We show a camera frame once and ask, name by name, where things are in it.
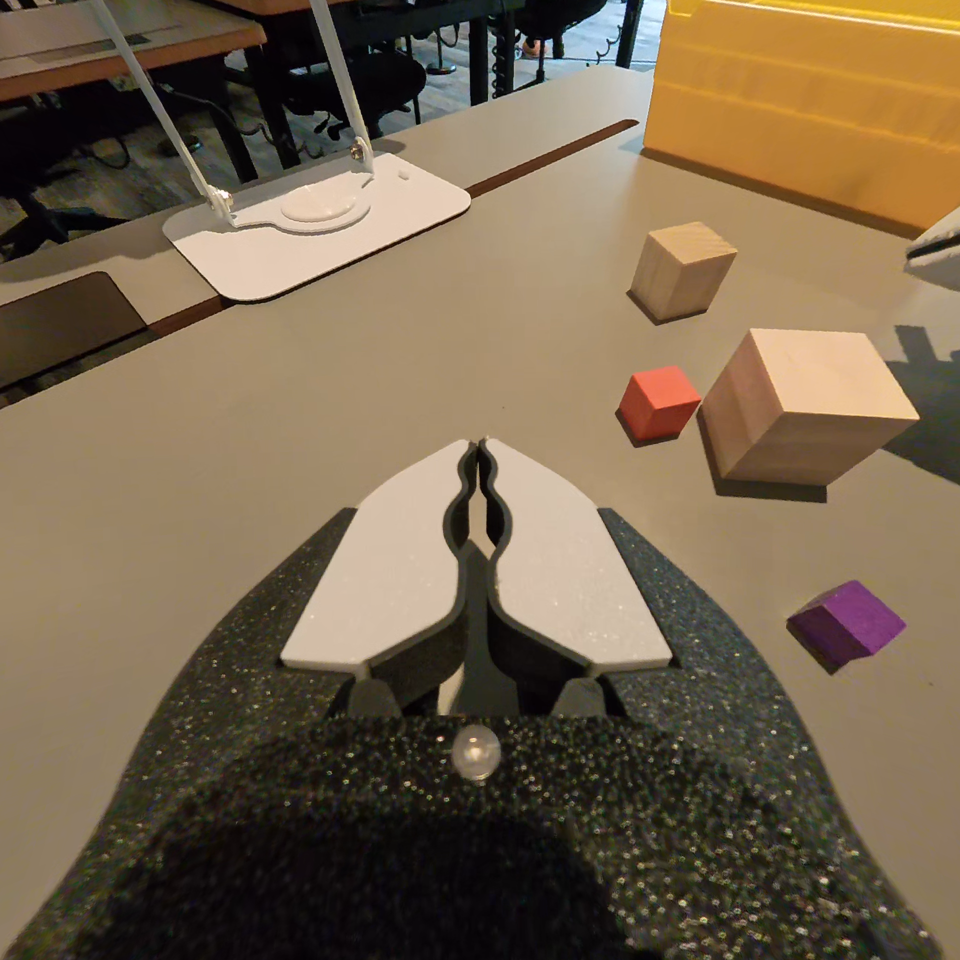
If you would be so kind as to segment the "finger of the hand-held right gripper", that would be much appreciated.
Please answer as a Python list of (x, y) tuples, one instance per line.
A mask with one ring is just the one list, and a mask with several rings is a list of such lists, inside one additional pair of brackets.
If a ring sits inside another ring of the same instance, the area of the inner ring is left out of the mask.
[(906, 248), (906, 274), (944, 289), (959, 289), (959, 222), (940, 221)]

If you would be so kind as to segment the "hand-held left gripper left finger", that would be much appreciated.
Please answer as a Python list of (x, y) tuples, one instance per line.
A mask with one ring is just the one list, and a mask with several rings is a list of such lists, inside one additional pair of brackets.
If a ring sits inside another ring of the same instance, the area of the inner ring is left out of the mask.
[(283, 666), (386, 666), (456, 617), (452, 522), (472, 494), (475, 454), (474, 442), (455, 440), (361, 501), (281, 651)]

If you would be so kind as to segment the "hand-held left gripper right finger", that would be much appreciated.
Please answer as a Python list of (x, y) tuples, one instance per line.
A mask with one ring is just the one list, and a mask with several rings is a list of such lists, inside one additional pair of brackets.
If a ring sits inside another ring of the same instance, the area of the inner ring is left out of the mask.
[(594, 501), (496, 438), (479, 446), (490, 653), (503, 670), (645, 670), (672, 651)]

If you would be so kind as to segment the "large natural wooden cube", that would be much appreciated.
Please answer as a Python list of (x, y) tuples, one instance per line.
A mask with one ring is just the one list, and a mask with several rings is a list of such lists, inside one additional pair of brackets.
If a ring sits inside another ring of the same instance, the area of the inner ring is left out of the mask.
[(701, 405), (717, 473), (825, 487), (920, 416), (862, 332), (751, 328)]

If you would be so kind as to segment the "small red wooden cube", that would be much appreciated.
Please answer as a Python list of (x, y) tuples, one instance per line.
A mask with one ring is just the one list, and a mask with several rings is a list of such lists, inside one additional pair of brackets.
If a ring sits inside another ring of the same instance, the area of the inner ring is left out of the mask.
[(647, 443), (678, 437), (701, 402), (679, 366), (663, 366), (631, 375), (617, 414), (633, 442)]

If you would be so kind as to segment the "yellow plastic box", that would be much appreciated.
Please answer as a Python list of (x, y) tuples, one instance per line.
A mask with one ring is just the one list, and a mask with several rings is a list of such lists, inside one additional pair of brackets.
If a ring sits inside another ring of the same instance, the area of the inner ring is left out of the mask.
[(957, 1), (671, 1), (644, 145), (920, 232), (958, 207)]

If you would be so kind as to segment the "small natural wooden cube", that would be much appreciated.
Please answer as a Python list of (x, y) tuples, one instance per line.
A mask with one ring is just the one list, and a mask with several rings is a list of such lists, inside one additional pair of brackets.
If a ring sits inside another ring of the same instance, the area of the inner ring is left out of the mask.
[(737, 256), (738, 249), (703, 222), (652, 230), (629, 296), (658, 324), (705, 313)]

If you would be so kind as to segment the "small purple wooden cube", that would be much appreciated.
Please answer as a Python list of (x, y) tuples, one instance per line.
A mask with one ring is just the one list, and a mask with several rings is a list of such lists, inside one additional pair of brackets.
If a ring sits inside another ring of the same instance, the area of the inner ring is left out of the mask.
[(819, 594), (786, 620), (786, 629), (827, 672), (880, 653), (906, 621), (862, 582)]

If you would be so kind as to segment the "black office chair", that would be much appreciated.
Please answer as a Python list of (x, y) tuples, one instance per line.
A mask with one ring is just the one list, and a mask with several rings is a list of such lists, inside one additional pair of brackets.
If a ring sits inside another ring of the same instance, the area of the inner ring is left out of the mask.
[[(47, 242), (66, 244), (72, 233), (96, 233), (125, 223), (89, 207), (53, 208), (37, 192), (74, 172), (62, 169), (75, 154), (88, 155), (110, 170), (131, 163), (125, 139), (115, 133), (95, 134), (69, 112), (28, 105), (25, 99), (2, 102), (1, 195), (15, 202), (23, 217), (1, 235), (2, 261), (26, 257)], [(97, 155), (91, 144), (114, 140), (123, 162), (117, 166)]]
[[(417, 100), (426, 87), (425, 67), (397, 50), (363, 52), (348, 58), (346, 64), (370, 139), (382, 136), (383, 116), (405, 111), (406, 105)], [(291, 114), (326, 114), (327, 118), (314, 132), (326, 133), (333, 141), (339, 141), (342, 132), (352, 128), (327, 63), (283, 74), (281, 100)]]

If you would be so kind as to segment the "wooden background desk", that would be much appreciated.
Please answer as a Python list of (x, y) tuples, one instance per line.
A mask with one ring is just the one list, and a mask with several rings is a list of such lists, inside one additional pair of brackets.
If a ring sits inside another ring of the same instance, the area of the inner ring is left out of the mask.
[[(145, 70), (258, 47), (256, 21), (200, 2), (107, 2)], [(1, 101), (58, 91), (127, 74), (91, 2), (2, 9)]]

